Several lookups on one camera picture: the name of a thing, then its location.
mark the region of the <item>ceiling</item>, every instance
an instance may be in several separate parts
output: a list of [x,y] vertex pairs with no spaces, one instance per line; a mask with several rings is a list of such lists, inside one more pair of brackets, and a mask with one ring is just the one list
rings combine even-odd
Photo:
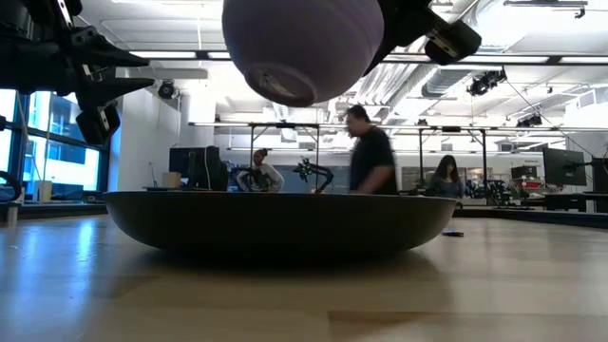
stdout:
[[[433,9],[446,20],[453,21],[470,8],[463,20],[484,37],[484,51],[604,54],[608,52],[608,26],[603,25],[608,20],[608,2],[588,1],[586,15],[580,19],[575,19],[578,9],[508,8],[503,0],[452,0],[453,6]],[[220,22],[221,0],[83,2],[82,20],[95,26],[120,48],[225,50]],[[424,42],[421,39],[402,50],[418,52]],[[189,80],[181,80],[180,86],[208,79],[223,121],[266,121],[276,112],[273,104],[245,84],[230,62],[153,62],[145,72],[160,79],[184,70]],[[429,124],[438,125],[510,126],[515,125],[531,104],[547,117],[554,118],[553,124],[558,124],[565,111],[564,105],[576,99],[583,92],[582,88],[608,84],[608,69],[603,66],[508,66],[505,71],[510,85],[500,84],[482,97],[471,97],[466,86],[473,75],[486,68],[439,70],[437,66],[382,65],[344,96],[316,107],[326,112],[325,116],[320,116],[326,123],[336,123],[344,109],[359,103],[369,105],[370,114],[385,124],[414,124],[424,118]],[[422,87],[430,80],[446,82],[438,77],[444,73],[452,76],[451,86],[440,97],[424,98]],[[316,110],[288,111],[300,121],[319,118]]]

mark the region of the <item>wooden floor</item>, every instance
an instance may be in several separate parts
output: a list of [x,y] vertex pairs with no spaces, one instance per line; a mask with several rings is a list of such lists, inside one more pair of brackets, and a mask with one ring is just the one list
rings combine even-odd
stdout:
[[455,219],[398,260],[239,272],[106,217],[0,228],[0,341],[608,341],[608,234]]

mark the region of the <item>long hair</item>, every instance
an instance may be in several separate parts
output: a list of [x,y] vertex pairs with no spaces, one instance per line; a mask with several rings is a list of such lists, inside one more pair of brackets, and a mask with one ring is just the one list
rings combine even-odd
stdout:
[[435,177],[439,177],[443,180],[447,179],[447,166],[450,164],[454,166],[454,169],[449,174],[449,177],[452,179],[453,182],[460,181],[460,176],[458,176],[458,166],[456,165],[456,159],[454,159],[454,157],[451,155],[446,155],[441,158],[441,161],[439,161],[439,166],[437,166],[437,170],[435,170]]

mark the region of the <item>seated person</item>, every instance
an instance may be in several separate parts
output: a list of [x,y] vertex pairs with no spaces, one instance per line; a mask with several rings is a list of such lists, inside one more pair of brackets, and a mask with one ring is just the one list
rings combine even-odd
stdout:
[[443,157],[428,184],[427,196],[461,199],[464,191],[463,183],[458,176],[456,160],[450,155]]
[[264,159],[267,156],[268,150],[266,148],[259,149],[254,153],[253,169],[259,171],[265,180],[255,181],[251,186],[248,186],[245,178],[251,176],[251,174],[247,171],[242,171],[237,176],[238,186],[240,186],[241,189],[251,189],[251,191],[254,192],[273,193],[281,191],[285,180],[272,165],[264,163]]

